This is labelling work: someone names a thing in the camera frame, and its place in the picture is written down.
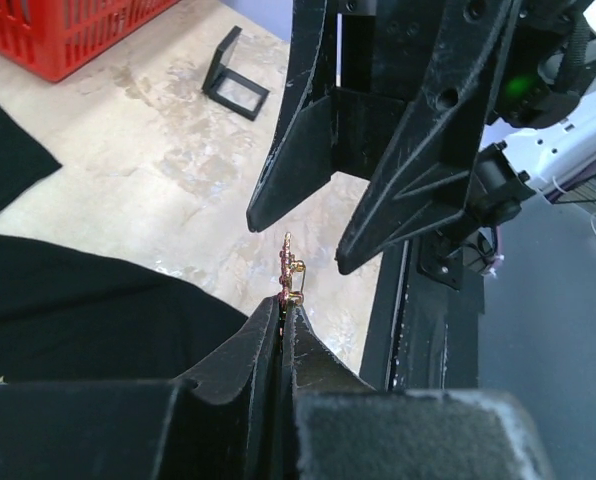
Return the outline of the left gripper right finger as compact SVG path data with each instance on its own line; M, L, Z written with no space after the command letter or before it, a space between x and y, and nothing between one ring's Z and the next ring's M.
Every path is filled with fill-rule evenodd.
M289 309L296 469L301 479L552 479L536 426L505 392L377 391Z

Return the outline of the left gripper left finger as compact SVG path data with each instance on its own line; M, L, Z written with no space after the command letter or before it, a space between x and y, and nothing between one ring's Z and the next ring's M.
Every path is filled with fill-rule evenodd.
M0 479L277 479L279 305L171 380L0 386Z

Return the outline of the black floral t-shirt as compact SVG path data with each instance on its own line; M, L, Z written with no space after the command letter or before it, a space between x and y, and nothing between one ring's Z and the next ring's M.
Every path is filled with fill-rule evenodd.
M246 316L138 265L0 235L0 380L172 378Z

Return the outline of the pink gold brooch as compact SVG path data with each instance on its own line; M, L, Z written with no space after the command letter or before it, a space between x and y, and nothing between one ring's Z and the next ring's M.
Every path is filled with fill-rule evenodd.
M302 305L304 302L304 285L307 268L302 260L296 258L291 251L290 232L284 235L282 247L279 251L280 259L280 275L279 284L281 290L278 294L278 301L283 311L286 311L290 304ZM293 276L299 274L301 276L301 284L298 290L293 288Z

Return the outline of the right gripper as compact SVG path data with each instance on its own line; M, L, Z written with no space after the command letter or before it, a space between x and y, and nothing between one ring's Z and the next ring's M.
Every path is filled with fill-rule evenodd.
M458 222L519 7L295 1L282 103L246 211L249 230L264 231L338 172L371 178L336 251L342 274Z

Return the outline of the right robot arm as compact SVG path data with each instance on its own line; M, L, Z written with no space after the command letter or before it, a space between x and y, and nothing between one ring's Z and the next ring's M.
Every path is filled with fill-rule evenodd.
M418 269L459 289L462 249L513 219L531 192L503 120L543 129L596 79L584 1L297 1L269 154L246 211L276 223L337 172L368 181L336 250L349 274L388 247L423 245Z

